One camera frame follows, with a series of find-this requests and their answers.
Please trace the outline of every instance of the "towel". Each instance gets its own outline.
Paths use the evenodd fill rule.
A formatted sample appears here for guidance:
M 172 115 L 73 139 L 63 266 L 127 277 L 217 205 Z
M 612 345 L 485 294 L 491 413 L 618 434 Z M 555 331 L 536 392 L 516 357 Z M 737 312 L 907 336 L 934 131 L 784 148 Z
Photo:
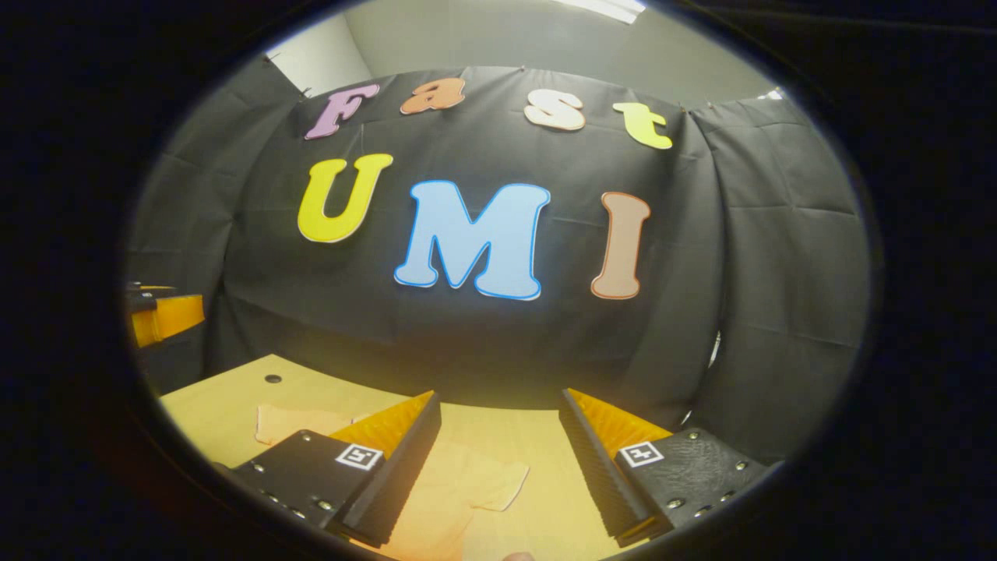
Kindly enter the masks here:
M 256 440 L 276 444 L 301 429 L 331 434 L 368 415 L 257 407 Z M 504 463 L 437 438 L 388 543 L 354 544 L 400 561 L 462 561 L 464 532 L 474 509 L 502 512 L 519 495 L 529 473 L 522 462 Z
M 350 417 L 331 411 L 295 411 L 269 403 L 256 407 L 256 441 L 272 446 L 299 430 L 319 434 L 333 432 L 350 424 Z

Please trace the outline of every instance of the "brown letter i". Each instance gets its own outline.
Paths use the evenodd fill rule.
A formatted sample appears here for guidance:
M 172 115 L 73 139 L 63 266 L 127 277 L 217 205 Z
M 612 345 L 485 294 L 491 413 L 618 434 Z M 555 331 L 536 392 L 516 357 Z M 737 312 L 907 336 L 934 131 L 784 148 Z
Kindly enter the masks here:
M 625 193 L 603 193 L 602 206 L 609 213 L 609 236 L 602 273 L 592 280 L 592 293 L 600 298 L 628 299 L 640 292 L 637 253 L 640 229 L 651 209 L 640 199 Z

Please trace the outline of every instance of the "wooden table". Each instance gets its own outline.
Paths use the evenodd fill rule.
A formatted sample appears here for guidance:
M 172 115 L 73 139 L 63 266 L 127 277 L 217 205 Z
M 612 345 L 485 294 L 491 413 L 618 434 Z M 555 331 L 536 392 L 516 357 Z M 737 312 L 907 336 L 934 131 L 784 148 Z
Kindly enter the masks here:
M 283 379 L 270 383 L 264 379 L 268 374 Z M 167 394 L 163 405 L 207 459 L 233 467 L 268 447 L 254 439 L 261 403 L 354 416 L 408 397 L 271 354 Z M 528 551 L 537 561 L 585 561 L 622 551 L 606 535 L 557 411 L 443 403 L 441 415 L 440 439 L 529 465 L 522 491 L 505 512 L 475 511 L 465 534 L 466 561 L 500 561 L 515 551 Z

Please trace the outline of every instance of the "light blue letter m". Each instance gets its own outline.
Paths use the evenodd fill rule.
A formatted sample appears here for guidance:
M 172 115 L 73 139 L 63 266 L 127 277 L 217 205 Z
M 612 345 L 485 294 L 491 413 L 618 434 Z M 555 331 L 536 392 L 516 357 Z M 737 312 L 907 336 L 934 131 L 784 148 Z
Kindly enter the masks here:
M 431 265 L 436 245 L 447 282 L 458 288 L 488 250 L 485 271 L 475 278 L 479 292 L 518 300 L 540 296 L 540 283 L 533 278 L 533 242 L 540 209 L 550 201 L 548 190 L 506 185 L 473 222 L 453 182 L 417 183 L 412 198 L 417 206 L 409 254 L 395 269 L 395 281 L 410 286 L 436 284 L 439 275 Z

